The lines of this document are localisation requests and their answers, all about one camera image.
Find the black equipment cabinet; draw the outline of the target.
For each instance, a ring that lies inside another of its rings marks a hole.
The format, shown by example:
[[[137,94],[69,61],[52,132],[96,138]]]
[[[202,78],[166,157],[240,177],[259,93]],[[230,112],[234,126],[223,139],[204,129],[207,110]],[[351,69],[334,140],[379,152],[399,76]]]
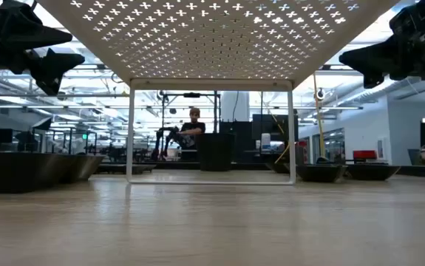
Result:
[[[220,121],[220,133],[233,134],[234,162],[274,163],[278,159],[288,160],[288,115],[253,114],[251,121]],[[271,134],[271,149],[261,149],[261,134]]]

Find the white perforated metal shelf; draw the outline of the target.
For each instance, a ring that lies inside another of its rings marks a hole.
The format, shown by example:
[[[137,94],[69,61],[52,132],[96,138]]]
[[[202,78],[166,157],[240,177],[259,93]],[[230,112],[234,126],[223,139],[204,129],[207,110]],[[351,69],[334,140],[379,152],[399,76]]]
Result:
[[[38,0],[138,90],[293,90],[398,0]]]

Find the black wavy square plate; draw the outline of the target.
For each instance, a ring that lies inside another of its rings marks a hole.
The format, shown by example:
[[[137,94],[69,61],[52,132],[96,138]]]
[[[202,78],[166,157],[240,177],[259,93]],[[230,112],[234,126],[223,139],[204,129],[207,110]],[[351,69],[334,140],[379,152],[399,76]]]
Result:
[[[0,152],[0,194],[22,194],[57,185],[74,155]]]
[[[104,156],[77,154],[66,155],[64,174],[59,180],[61,184],[87,181],[98,169]]]

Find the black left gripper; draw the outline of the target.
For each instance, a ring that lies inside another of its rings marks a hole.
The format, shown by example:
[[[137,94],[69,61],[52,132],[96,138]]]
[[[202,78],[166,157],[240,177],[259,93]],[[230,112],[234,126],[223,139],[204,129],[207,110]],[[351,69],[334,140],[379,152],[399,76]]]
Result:
[[[34,48],[67,43],[72,35],[37,24],[30,5],[17,0],[0,0],[0,69],[15,74],[28,70],[28,52]],[[64,73],[85,62],[74,53],[56,53],[51,48],[35,61],[30,74],[47,95],[57,95]]]

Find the red storage box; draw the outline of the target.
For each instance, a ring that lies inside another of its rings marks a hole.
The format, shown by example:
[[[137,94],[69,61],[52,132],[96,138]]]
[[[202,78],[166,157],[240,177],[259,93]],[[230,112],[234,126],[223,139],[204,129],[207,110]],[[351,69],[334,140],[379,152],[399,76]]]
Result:
[[[353,152],[354,160],[376,160],[378,155],[374,150],[355,150]]]

